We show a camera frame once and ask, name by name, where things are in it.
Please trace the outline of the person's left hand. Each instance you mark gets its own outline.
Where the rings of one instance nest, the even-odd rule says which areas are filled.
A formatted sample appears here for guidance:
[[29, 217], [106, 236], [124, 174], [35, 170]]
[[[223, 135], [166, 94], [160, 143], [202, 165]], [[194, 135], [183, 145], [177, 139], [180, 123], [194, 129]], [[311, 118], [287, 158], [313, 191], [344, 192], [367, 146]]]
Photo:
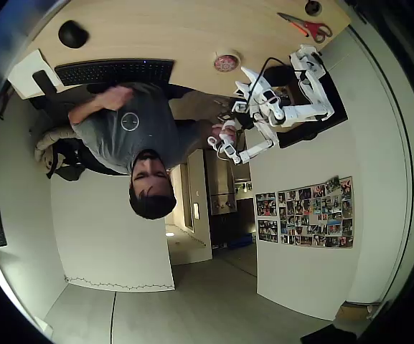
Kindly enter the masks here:
[[98, 97], [100, 106], [108, 110], [119, 110], [133, 97], [133, 89], [124, 86], [111, 87]]

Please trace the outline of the person's right hand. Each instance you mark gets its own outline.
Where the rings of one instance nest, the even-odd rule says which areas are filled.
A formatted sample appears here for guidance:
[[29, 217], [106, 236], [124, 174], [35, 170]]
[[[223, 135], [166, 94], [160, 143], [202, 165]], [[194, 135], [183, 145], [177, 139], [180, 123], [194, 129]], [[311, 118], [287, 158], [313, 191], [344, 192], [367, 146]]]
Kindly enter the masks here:
[[217, 140], [220, 140], [221, 135], [226, 135], [234, 143], [236, 141], [236, 127], [234, 125], [224, 126], [220, 123], [214, 124], [212, 126], [211, 136], [215, 137]]

